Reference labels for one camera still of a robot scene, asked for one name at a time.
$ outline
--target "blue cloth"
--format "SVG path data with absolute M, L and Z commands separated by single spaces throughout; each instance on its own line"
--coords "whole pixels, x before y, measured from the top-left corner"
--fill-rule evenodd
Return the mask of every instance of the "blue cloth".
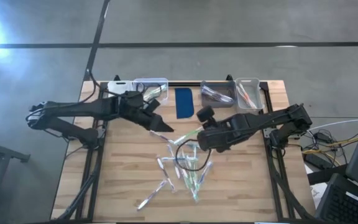
M 177 119 L 190 118 L 194 114 L 193 94 L 189 88 L 175 89 Z

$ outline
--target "wooden table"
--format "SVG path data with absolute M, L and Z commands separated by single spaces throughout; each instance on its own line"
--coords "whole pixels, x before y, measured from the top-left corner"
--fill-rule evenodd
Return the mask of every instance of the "wooden table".
M 289 106 L 284 82 L 267 81 L 273 110 Z M 200 89 L 192 87 L 195 112 L 201 109 Z M 92 91 L 92 83 L 84 82 L 81 99 Z M 166 105 L 157 108 L 174 133 L 166 134 L 176 139 L 200 127 L 194 115 L 176 119 L 175 91 L 169 89 Z M 235 113 L 234 108 L 215 109 L 217 120 Z M 82 128 L 92 125 L 92 118 L 76 118 Z M 68 152 L 80 146 L 73 141 Z M 99 178 L 94 222 L 251 222 L 276 221 L 272 186 L 261 132 L 248 141 L 231 147 L 231 151 L 214 153 L 214 162 L 195 203 L 178 180 L 170 162 L 165 163 L 178 192 L 172 194 L 166 185 L 153 200 L 139 212 L 136 206 L 157 188 L 163 173 L 155 160 L 157 155 L 169 156 L 167 143 L 151 136 L 144 128 L 124 119 L 109 122 L 103 163 Z M 85 163 L 86 151 L 72 154 L 64 163 L 52 218 L 63 213 L 78 193 Z M 299 202 L 314 214 L 314 203 L 300 149 L 287 147 L 284 157 L 291 191 Z M 286 214 L 285 200 L 280 192 Z

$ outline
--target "laptop keyboard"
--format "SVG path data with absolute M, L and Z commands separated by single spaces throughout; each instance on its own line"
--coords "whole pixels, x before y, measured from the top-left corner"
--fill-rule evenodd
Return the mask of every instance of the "laptop keyboard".
M 358 223 L 358 200 L 334 186 L 325 219 L 339 223 Z

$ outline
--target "concrete floor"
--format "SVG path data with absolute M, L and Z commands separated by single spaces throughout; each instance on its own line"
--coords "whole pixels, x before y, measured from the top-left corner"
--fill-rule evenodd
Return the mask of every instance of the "concrete floor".
M 102 4 L 0 1 L 0 44 L 92 43 Z M 112 0 L 101 37 L 103 43 L 334 41 L 358 41 L 358 0 Z M 29 163 L 8 168 L 0 223 L 48 220 L 67 144 L 29 129 L 24 117 L 40 101 L 76 101 L 89 54 L 0 49 L 0 145 L 31 154 Z M 99 49 L 93 72 L 99 80 L 281 79 L 290 103 L 305 103 L 315 126 L 358 118 L 358 47 Z M 358 123 L 327 129 L 344 139 Z

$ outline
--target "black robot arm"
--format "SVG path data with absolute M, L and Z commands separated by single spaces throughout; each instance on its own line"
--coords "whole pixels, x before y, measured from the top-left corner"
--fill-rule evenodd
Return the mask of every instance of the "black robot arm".
M 204 131 L 197 135 L 198 144 L 204 151 L 229 150 L 230 146 L 248 140 L 257 131 L 272 126 L 283 126 L 273 130 L 269 137 L 272 146 L 283 147 L 292 134 L 303 134 L 310 128 L 311 120 L 303 105 L 292 105 L 286 109 L 267 114 L 235 114 L 222 121 L 215 121 L 214 112 L 205 107 L 197 113 L 198 119 L 205 122 Z
M 52 129 L 63 137 L 74 137 L 88 147 L 97 147 L 100 133 L 97 129 L 83 129 L 58 117 L 90 116 L 97 120 L 110 121 L 124 118 L 139 124 L 146 130 L 172 132 L 162 117 L 153 111 L 160 105 L 152 100 L 144 106 L 143 94 L 138 91 L 127 91 L 119 96 L 97 99 L 90 103 L 56 103 L 47 101 L 30 109 L 26 118 L 32 129 Z

